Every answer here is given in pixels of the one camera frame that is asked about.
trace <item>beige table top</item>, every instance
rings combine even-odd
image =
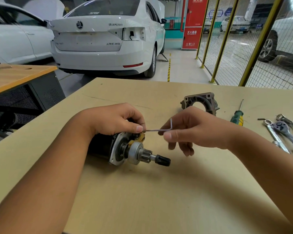
[[[180,110],[184,96],[214,92],[217,116],[230,120],[244,99],[244,126],[272,141],[257,118],[279,113],[293,120],[293,90],[96,78],[0,142],[0,201],[78,111],[128,102],[150,129]],[[293,227],[229,151],[179,149],[149,132],[144,147],[170,157],[170,167],[89,157],[65,232],[70,234],[293,233]]]
[[[0,64],[0,93],[56,70],[49,65]]]

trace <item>car trunk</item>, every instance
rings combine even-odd
[[[119,51],[125,22],[117,15],[76,16],[53,20],[51,29],[62,51]]]

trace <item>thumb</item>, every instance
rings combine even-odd
[[[130,133],[141,133],[143,131],[143,127],[139,124],[125,121],[123,124],[123,131]]]
[[[164,133],[164,140],[167,142],[192,142],[194,139],[194,129],[170,130]]]

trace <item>yellow pole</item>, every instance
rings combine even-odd
[[[207,50],[208,50],[208,47],[209,47],[209,42],[211,40],[212,31],[214,29],[215,19],[216,19],[216,16],[217,16],[219,2],[220,2],[220,0],[217,0],[216,5],[215,5],[215,11],[214,11],[214,14],[213,14],[213,18],[211,20],[211,29],[209,30],[207,43],[206,43],[206,47],[205,47],[205,51],[204,51],[204,56],[203,56],[203,60],[202,60],[202,65],[201,65],[200,68],[204,68],[204,63],[205,63],[205,59],[206,59],[206,55],[207,55]]]
[[[213,75],[211,76],[210,83],[212,83],[212,84],[215,83],[215,77],[216,77],[216,74],[217,74],[217,71],[218,71],[219,63],[220,63],[220,60],[222,59],[223,51],[224,51],[225,46],[226,46],[227,38],[228,38],[228,35],[230,33],[230,30],[231,30],[231,25],[232,25],[232,22],[233,22],[233,18],[234,18],[235,14],[236,14],[238,3],[239,3],[239,0],[234,0],[231,15],[230,15],[230,18],[229,18],[229,21],[228,21],[228,24],[227,24],[227,28],[226,28],[226,32],[225,32],[225,35],[224,35],[224,38],[223,38],[223,42],[222,42],[222,44],[220,46],[220,50],[219,50],[219,54],[218,54],[217,61],[216,61],[216,64],[215,64],[215,68],[214,68],[214,71],[213,71]]]
[[[197,51],[196,51],[196,56],[195,56],[195,59],[196,60],[199,59],[198,55],[199,55],[199,49],[200,49],[201,40],[202,40],[202,36],[203,36],[203,31],[204,31],[204,25],[205,25],[205,19],[206,19],[206,13],[207,13],[207,8],[208,8],[208,3],[209,3],[209,0],[207,0],[207,3],[206,3],[206,9],[205,9],[205,14],[204,14],[203,26],[202,26],[202,30],[201,30],[199,45],[197,46]]]
[[[268,18],[264,24],[264,27],[262,29],[262,32],[260,33],[257,43],[254,47],[253,53],[250,57],[250,60],[248,61],[245,71],[242,75],[242,78],[240,80],[239,86],[246,86],[246,83],[248,81],[248,79],[250,78],[250,75],[252,73],[252,70],[254,68],[254,65],[258,59],[258,56],[264,46],[264,43],[270,33],[271,27],[274,24],[276,17],[280,11],[280,8],[283,4],[284,0],[275,0],[273,3],[273,6],[270,10],[270,13],[268,15]]]

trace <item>red reflector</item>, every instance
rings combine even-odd
[[[124,65],[123,67],[128,68],[128,67],[135,67],[135,66],[140,66],[140,65],[143,65],[143,62],[139,63],[139,64],[135,64],[135,65]]]

